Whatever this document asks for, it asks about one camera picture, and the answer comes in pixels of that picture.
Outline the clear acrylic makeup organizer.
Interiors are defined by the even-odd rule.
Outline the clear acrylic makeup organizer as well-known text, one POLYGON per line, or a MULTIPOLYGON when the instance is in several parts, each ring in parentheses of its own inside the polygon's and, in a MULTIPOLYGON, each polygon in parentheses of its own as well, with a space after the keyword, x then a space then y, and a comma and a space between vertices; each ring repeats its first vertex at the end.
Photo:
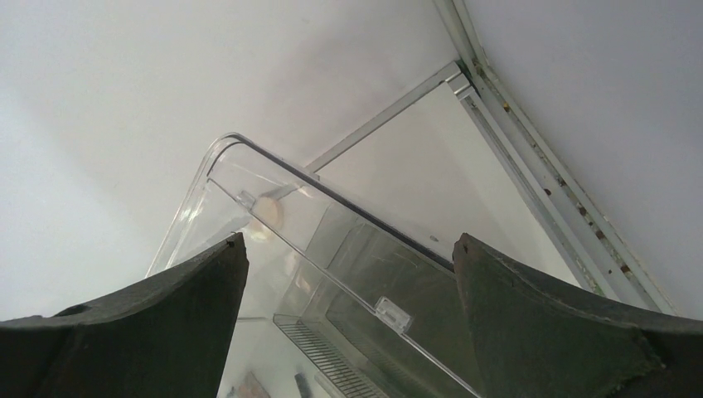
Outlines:
POLYGON ((452 265, 243 135, 206 153, 151 266, 240 233, 250 263, 218 391, 251 371, 270 397, 483 397, 452 265), (250 238, 259 197, 284 223, 250 238))

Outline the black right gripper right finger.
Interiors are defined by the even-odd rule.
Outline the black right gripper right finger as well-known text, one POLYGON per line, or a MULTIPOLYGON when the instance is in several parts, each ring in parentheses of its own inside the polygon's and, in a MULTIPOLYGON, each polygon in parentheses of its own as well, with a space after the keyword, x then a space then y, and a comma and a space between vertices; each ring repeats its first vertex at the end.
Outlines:
POLYGON ((590 293, 469 234, 453 267, 487 396, 701 396, 701 321, 590 293))

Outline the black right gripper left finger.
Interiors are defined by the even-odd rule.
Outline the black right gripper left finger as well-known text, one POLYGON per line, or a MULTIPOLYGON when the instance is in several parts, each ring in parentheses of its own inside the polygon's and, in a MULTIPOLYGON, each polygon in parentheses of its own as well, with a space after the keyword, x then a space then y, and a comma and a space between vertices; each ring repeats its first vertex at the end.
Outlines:
POLYGON ((216 396, 248 270, 235 233, 54 316, 2 322, 2 396, 216 396))

